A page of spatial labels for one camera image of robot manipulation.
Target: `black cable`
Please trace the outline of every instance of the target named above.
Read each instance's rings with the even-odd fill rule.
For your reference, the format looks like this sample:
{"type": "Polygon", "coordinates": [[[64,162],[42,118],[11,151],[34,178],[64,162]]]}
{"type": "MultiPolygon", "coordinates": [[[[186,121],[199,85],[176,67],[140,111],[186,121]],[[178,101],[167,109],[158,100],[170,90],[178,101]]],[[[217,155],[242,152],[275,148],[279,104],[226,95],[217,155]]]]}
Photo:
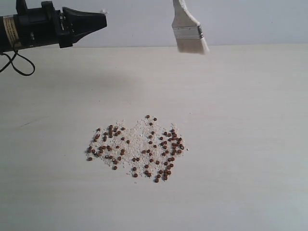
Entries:
{"type": "Polygon", "coordinates": [[[14,69],[17,73],[19,73],[20,75],[22,75],[22,76],[30,76],[30,75],[32,75],[32,74],[35,72],[35,65],[34,65],[34,63],[31,62],[29,59],[27,59],[26,57],[20,55],[20,54],[18,53],[18,50],[15,50],[15,45],[16,45],[18,42],[19,42],[19,41],[17,40],[17,41],[15,41],[14,44],[13,44],[13,52],[14,52],[14,55],[13,55],[12,58],[11,58],[8,54],[0,53],[1,56],[6,56],[6,57],[9,59],[8,63],[0,70],[0,73],[3,72],[9,65],[12,65],[13,69],[14,69]],[[14,61],[14,59],[15,59],[17,56],[23,58],[24,60],[26,60],[27,62],[29,62],[29,63],[32,65],[33,71],[32,71],[30,74],[26,74],[26,73],[24,73],[24,72],[18,70],[18,69],[14,66],[13,61],[14,61]]]}

